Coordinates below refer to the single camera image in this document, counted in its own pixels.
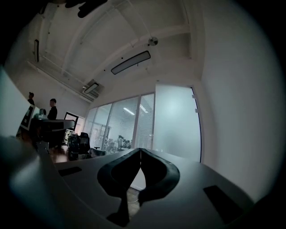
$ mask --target cable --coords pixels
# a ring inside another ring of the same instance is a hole
[[[138,199],[139,200],[139,199]],[[134,201],[134,202],[128,202],[128,204],[132,204],[132,203],[135,203],[135,202],[137,202],[138,200],[136,200],[136,201]]]

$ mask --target white ceiling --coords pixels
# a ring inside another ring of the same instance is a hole
[[[178,60],[190,60],[190,25],[184,0],[109,0],[85,18],[78,7],[49,3],[44,14],[30,23],[30,49],[40,43],[35,63],[79,93],[92,79],[104,87],[132,80],[138,72],[165,69]],[[151,36],[159,39],[148,46]],[[110,70],[148,50],[149,60],[114,75]]]

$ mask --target person in black shirt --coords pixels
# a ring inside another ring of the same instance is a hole
[[[32,105],[35,105],[34,100],[33,100],[33,97],[34,97],[34,93],[29,92],[28,102],[29,102],[30,104],[32,104]]]
[[[57,101],[54,98],[50,100],[51,109],[50,109],[50,112],[48,114],[48,119],[50,119],[50,120],[56,120],[56,118],[57,118],[58,110],[57,110],[57,107],[55,106],[56,102]]]

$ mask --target black rectangular slot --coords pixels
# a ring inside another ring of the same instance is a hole
[[[213,206],[219,213],[220,217],[225,224],[228,224],[241,216],[243,210],[230,199],[219,187],[210,186],[204,188],[209,200],[212,202]]]
[[[70,174],[75,174],[77,172],[80,172],[82,169],[80,167],[72,167],[69,169],[65,169],[65,170],[59,170],[59,174],[63,177],[63,176],[67,176]]]

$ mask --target floor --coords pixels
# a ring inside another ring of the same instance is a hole
[[[62,145],[60,148],[50,148],[50,157],[54,163],[67,162],[69,161],[67,151],[66,145]],[[138,195],[139,191],[134,188],[130,187],[127,191],[129,219],[131,219],[140,209]]]
[[[129,219],[131,219],[140,209],[140,205],[138,200],[139,191],[134,188],[129,188],[127,191],[127,202],[128,204],[128,212]]]

